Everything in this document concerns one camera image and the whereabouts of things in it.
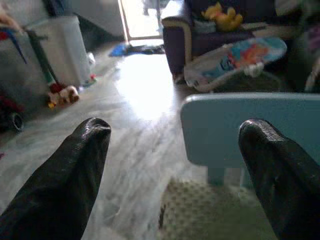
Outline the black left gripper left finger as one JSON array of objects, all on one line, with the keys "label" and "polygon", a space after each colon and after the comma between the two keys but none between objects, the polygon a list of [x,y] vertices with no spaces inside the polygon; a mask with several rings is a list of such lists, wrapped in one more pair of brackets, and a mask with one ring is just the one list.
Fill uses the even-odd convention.
[{"label": "black left gripper left finger", "polygon": [[81,239],[101,185],[111,132],[100,118],[83,121],[1,214],[1,239]]}]

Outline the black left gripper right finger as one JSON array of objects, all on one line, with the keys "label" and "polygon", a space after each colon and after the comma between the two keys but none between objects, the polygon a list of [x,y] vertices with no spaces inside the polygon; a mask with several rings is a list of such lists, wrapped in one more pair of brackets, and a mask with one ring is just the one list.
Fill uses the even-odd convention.
[{"label": "black left gripper right finger", "polygon": [[256,196],[279,240],[320,238],[320,166],[263,119],[244,121],[238,145]]}]

